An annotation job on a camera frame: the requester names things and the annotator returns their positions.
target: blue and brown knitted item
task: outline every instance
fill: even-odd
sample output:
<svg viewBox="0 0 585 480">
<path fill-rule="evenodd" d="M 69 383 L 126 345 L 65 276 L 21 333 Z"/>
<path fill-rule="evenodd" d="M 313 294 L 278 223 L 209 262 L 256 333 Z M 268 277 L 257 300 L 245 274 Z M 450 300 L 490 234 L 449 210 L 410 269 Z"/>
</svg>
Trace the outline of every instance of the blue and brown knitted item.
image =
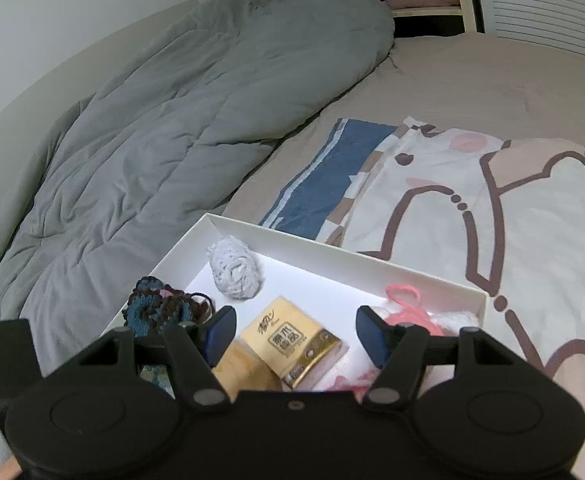
<svg viewBox="0 0 585 480">
<path fill-rule="evenodd" d="M 194 298 L 202 298 L 199 303 Z M 135 286 L 128 308 L 124 310 L 125 325 L 136 337 L 159 335 L 167 325 L 192 321 L 204 322 L 214 314 L 212 300 L 205 294 L 188 294 L 154 276 L 144 276 Z M 165 366 L 144 366 L 140 377 L 156 384 L 174 397 Z"/>
</svg>

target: comforter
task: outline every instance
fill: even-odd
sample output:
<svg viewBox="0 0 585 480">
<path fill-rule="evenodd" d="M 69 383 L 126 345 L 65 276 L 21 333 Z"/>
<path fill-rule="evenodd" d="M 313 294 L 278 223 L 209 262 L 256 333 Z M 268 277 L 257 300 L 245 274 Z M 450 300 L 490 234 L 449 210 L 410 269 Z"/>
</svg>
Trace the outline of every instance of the comforter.
<svg viewBox="0 0 585 480">
<path fill-rule="evenodd" d="M 42 372 L 392 36 L 377 0 L 211 0 L 71 108 L 0 208 L 0 319 L 30 320 Z"/>
</svg>

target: yellow tissue package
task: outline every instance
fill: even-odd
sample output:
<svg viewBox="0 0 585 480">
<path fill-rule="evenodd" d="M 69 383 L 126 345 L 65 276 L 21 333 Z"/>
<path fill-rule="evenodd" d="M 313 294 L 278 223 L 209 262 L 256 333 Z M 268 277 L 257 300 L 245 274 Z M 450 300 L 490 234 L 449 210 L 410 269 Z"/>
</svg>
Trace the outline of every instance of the yellow tissue package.
<svg viewBox="0 0 585 480">
<path fill-rule="evenodd" d="M 291 390 L 312 389 L 348 350 L 341 339 L 281 297 L 239 337 Z"/>
</svg>

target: blue fabric stripe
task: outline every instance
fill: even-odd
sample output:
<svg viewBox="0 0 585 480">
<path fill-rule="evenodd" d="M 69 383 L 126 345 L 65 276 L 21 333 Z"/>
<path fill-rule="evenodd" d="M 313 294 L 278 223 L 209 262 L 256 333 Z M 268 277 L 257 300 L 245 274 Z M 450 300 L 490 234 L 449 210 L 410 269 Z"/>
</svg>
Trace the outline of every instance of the blue fabric stripe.
<svg viewBox="0 0 585 480">
<path fill-rule="evenodd" d="M 333 127 L 328 140 L 317 153 L 313 162 L 304 168 L 280 192 L 277 201 L 262 219 L 268 218 L 284 199 L 284 193 L 290 186 L 317 161 L 335 137 L 341 119 Z M 368 155 L 379 143 L 397 129 L 387 124 L 367 123 L 365 121 L 347 120 L 341 138 L 336 146 L 325 156 L 319 165 L 297 186 L 291 197 L 278 214 L 281 220 L 276 225 L 277 231 L 314 239 L 325 218 L 343 198 L 350 186 L 350 175 L 356 175 Z"/>
</svg>

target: cardboard box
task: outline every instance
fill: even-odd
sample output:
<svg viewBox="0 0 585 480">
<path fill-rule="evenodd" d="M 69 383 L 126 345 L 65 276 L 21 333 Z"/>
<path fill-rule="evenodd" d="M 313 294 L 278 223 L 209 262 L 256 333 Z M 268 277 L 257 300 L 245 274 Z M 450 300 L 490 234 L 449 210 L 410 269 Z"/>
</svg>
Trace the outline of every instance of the cardboard box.
<svg viewBox="0 0 585 480">
<path fill-rule="evenodd" d="M 255 253 L 264 282 L 251 300 L 226 298 L 214 284 L 206 249 L 225 235 L 243 240 Z M 205 214 L 149 274 L 186 292 L 203 292 L 217 308 L 234 306 L 237 334 L 282 296 L 344 340 L 349 352 L 364 351 L 355 331 L 357 309 L 385 303 L 386 286 L 392 283 L 418 288 L 421 305 L 430 313 L 468 310 L 480 324 L 488 302 L 485 292 L 424 272 L 211 214 Z M 104 332 L 123 325 L 120 311 Z M 317 385 L 324 387 L 321 381 Z"/>
</svg>

